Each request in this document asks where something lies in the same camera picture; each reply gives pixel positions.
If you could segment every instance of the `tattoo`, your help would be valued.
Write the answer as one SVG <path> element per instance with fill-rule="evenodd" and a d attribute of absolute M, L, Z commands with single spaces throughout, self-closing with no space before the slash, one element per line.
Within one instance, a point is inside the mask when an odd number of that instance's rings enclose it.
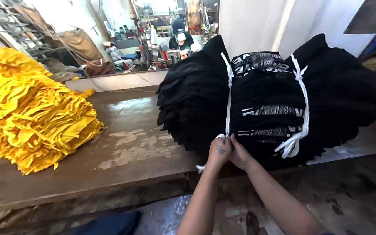
<path fill-rule="evenodd" d="M 218 145 L 217 145 L 217 150 L 218 150 L 218 153 L 219 153 L 219 154 L 223 154 L 223 153 L 225 153 L 225 152 L 226 152 L 226 150 L 224 150 L 224 148 L 223 148 L 223 147 L 221 147 L 221 146 L 218 146 Z"/>

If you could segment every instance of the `wrist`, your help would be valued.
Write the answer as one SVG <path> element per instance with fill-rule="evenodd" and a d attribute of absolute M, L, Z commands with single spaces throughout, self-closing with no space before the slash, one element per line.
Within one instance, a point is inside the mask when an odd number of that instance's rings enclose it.
<path fill-rule="evenodd" d="M 214 177 L 214 176 L 218 176 L 219 173 L 220 173 L 220 168 L 219 167 L 216 167 L 213 164 L 209 164 L 207 162 L 206 168 L 203 171 L 203 176 L 205 175 L 205 176 Z"/>
<path fill-rule="evenodd" d="M 246 167 L 245 167 L 245 171 L 246 171 L 246 174 L 249 174 L 251 172 L 254 172 L 256 170 L 258 170 L 260 164 L 258 163 L 258 161 L 256 161 L 255 158 L 251 158 L 247 164 L 246 164 Z"/>

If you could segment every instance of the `black shirt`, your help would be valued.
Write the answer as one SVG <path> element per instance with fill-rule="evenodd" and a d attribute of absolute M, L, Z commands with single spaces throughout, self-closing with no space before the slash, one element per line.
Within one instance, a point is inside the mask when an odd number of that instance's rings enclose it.
<path fill-rule="evenodd" d="M 194 43 L 194 40 L 192 39 L 191 35 L 188 34 L 188 33 L 184 33 L 185 34 L 185 41 L 184 41 L 184 44 L 180 45 L 179 48 L 181 50 L 185 50 L 187 48 L 190 48 L 191 45 Z M 178 42 L 176 41 L 175 39 L 175 36 L 172 37 L 170 40 L 169 40 L 169 49 L 178 49 Z"/>

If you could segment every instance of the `white string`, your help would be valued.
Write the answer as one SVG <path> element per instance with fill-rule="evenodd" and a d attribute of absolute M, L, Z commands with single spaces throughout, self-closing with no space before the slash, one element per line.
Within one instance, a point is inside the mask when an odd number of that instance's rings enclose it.
<path fill-rule="evenodd" d="M 228 102 L 227 102 L 227 112 L 226 112 L 226 136 L 230 134 L 230 109 L 232 107 L 232 79 L 233 71 L 232 67 L 227 61 L 227 58 L 224 56 L 224 53 L 221 53 L 224 62 L 226 63 L 227 75 L 228 75 Z"/>
<path fill-rule="evenodd" d="M 227 75 L 228 75 L 228 101 L 227 101 L 227 112 L 226 112 L 226 135 L 224 134 L 219 134 L 215 139 L 218 137 L 220 138 L 225 138 L 230 134 L 230 109 L 232 107 L 232 79 L 233 79 L 233 71 L 232 67 L 230 66 L 229 62 L 227 61 L 227 58 L 224 56 L 224 53 L 221 53 L 222 58 L 224 62 L 226 63 L 226 68 L 227 68 Z M 196 165 L 198 169 L 198 173 L 201 174 L 204 169 L 206 168 L 206 165 L 200 166 Z"/>
<path fill-rule="evenodd" d="M 275 149 L 275 152 L 278 152 L 279 150 L 284 148 L 284 152 L 282 153 L 282 158 L 286 158 L 286 157 L 290 158 L 298 154 L 298 151 L 300 150 L 300 145 L 298 142 L 299 140 L 301 140 L 302 138 L 308 135 L 308 123 L 310 120 L 310 110 L 308 108 L 307 90 L 306 90 L 306 86 L 302 82 L 302 75 L 304 74 L 308 66 L 306 66 L 303 70 L 301 70 L 300 65 L 298 64 L 298 61 L 294 58 L 293 54 L 291 54 L 291 59 L 296 69 L 296 71 L 294 70 L 295 80 L 297 80 L 298 83 L 300 84 L 302 93 L 304 95 L 305 111 L 304 111 L 304 122 L 302 124 L 302 131 L 292 135 L 287 141 L 282 142 L 282 144 L 280 144 Z"/>

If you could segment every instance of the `hand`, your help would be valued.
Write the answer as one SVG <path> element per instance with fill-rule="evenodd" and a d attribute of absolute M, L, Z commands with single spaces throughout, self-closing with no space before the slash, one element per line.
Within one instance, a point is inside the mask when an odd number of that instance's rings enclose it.
<path fill-rule="evenodd" d="M 256 161 L 250 153 L 241 145 L 234 134 L 230 136 L 230 139 L 234 146 L 234 152 L 230 156 L 230 161 L 236 165 L 238 168 L 247 172 L 248 167 L 251 165 L 253 161 Z"/>
<path fill-rule="evenodd" d="M 218 137 L 212 141 L 208 152 L 206 169 L 220 171 L 222 166 L 228 161 L 232 154 L 232 141 L 230 137 Z"/>

